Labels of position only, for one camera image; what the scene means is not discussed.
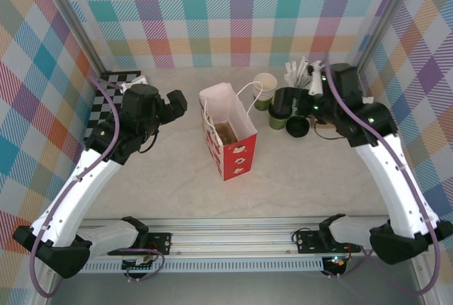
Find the white wrapped straw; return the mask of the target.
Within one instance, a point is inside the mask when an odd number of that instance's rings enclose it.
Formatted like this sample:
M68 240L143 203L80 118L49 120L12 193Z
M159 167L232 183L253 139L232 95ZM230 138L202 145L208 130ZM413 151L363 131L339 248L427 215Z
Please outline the white wrapped straw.
M292 62L286 62L285 67L287 70L287 73L285 74L285 82L289 87L295 87L295 81L296 81L296 76L295 74L297 71L293 69Z
M306 57L303 56L301 59L301 62L299 64L298 70L297 70L297 85L298 86L300 86L302 84L302 77L304 75L306 65L307 65L307 60L306 60Z

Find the aluminium frame post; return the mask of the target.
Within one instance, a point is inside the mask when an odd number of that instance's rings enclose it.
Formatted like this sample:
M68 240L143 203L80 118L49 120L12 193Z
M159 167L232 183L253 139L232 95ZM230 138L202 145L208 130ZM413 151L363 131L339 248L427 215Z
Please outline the aluminium frame post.
M369 29L365 33L354 59L360 74L365 72L366 66L371 61L372 55L376 52L379 43L382 41L391 22L396 17L403 1L404 0L379 0L379 6L372 17Z
M101 73L117 69L117 62L88 1L55 0L55 2L96 71Z

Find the small electronics board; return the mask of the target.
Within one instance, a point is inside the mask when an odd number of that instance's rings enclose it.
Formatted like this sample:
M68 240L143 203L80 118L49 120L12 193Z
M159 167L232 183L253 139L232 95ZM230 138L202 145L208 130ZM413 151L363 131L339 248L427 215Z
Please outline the small electronics board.
M150 270L154 264L154 259L151 258L133 258L122 261L122 270Z
M327 270L328 268L335 268L343 266L348 262L349 258L345 256L331 256L323 259L323 266Z

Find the single green paper cup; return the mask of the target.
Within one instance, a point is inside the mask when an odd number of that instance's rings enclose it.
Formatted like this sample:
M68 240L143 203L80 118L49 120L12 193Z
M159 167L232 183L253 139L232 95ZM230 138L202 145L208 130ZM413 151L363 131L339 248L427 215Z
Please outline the single green paper cup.
M290 119L290 116L275 116L269 115L269 126L273 130L283 130L286 127L287 121Z

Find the white red paper gift bag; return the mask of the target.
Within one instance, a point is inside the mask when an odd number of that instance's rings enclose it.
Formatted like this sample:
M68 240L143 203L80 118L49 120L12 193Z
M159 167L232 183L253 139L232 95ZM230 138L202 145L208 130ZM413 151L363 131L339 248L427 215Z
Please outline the white red paper gift bag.
M244 105L230 83L220 83L199 92L202 131L211 157L224 181L251 170L257 129L249 115L253 104ZM218 124L228 125L236 141L225 144Z

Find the brown cardboard cup carrier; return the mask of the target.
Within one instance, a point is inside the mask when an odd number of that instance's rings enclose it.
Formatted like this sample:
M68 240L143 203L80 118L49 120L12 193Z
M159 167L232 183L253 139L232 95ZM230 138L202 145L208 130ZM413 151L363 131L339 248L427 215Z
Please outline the brown cardboard cup carrier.
M228 122L217 123L214 127L224 146L237 142L236 135Z

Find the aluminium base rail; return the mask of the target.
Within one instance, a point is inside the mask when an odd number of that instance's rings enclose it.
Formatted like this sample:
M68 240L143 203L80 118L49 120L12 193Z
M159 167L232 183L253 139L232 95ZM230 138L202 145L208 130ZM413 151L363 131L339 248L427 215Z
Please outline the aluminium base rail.
M270 257L298 254L292 234L299 229L317 231L318 217L308 218L243 218L243 219L146 219L82 220L69 227L65 235L52 221L43 239L68 246L71 239L80 237L92 243L91 258L107 257L115 250L133 251L139 235L171 233L171 249L166 256L183 257ZM124 259L150 258L149 255L114 255Z

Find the black grey chessboard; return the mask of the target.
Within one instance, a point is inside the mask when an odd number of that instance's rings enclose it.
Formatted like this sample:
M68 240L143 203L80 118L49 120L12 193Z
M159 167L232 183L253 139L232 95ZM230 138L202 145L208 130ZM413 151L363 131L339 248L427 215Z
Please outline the black grey chessboard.
M105 72L101 74L100 79L113 84L115 86L120 86L121 84L131 83L135 78L141 75L141 71L117 71L117 72ZM115 107L119 110L122 104L123 94L120 89L115 88L114 86L109 86L103 84L105 92L110 96ZM88 119L88 124L86 128L86 133L84 139L87 139L91 134L93 128L103 122L107 116L109 116L111 107L108 104L105 96L99 91L96 91L95 98L93 100L93 105L91 108L91 114Z

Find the stack of green paper cups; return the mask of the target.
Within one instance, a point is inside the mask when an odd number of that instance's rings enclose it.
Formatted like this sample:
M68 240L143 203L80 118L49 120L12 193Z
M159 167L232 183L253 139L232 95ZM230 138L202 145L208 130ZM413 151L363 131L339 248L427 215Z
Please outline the stack of green paper cups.
M269 73L260 73L253 80L254 107L266 111L273 101L277 89L277 79Z

